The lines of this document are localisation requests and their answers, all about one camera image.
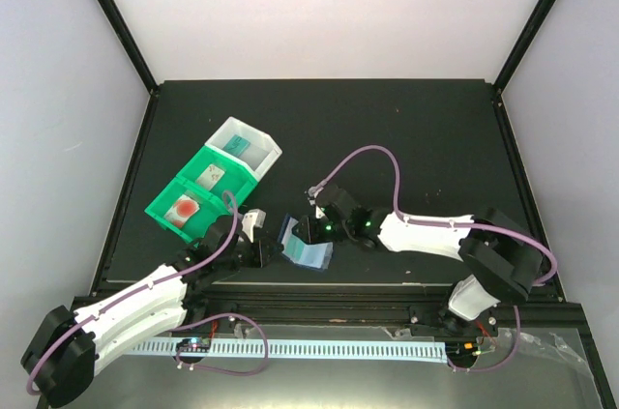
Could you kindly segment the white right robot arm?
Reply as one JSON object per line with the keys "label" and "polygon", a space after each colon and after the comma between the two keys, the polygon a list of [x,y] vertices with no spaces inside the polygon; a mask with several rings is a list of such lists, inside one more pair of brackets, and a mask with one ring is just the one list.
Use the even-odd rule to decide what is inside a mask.
{"label": "white right robot arm", "polygon": [[411,321],[438,336],[470,336],[476,322],[500,305],[521,306],[538,283],[543,255],[504,214],[420,217],[362,206],[329,184],[309,199],[314,211],[282,225],[284,254],[299,266],[323,269],[337,243],[378,252],[417,252],[463,264],[466,278],[437,306],[413,306]]}

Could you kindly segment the navy blue card holder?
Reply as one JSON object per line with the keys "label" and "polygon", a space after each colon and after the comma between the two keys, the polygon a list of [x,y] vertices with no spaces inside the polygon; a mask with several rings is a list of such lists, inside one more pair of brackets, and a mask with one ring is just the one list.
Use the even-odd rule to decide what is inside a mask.
{"label": "navy blue card holder", "polygon": [[334,244],[321,243],[310,245],[294,235],[292,229],[298,221],[286,215],[280,230],[278,242],[282,245],[282,255],[298,267],[325,271],[333,256]]}

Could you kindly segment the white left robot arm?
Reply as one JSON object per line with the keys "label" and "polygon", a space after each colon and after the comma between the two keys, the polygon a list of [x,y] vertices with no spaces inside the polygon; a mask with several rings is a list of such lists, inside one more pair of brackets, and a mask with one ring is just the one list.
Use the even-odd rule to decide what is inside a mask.
{"label": "white left robot arm", "polygon": [[50,311],[20,360],[28,374],[27,393],[62,407],[113,361],[153,336],[241,320],[234,305],[210,307],[205,292],[239,270],[267,266],[282,252],[281,242],[264,234],[263,219],[260,210],[219,216],[203,236],[135,284],[90,306]]}

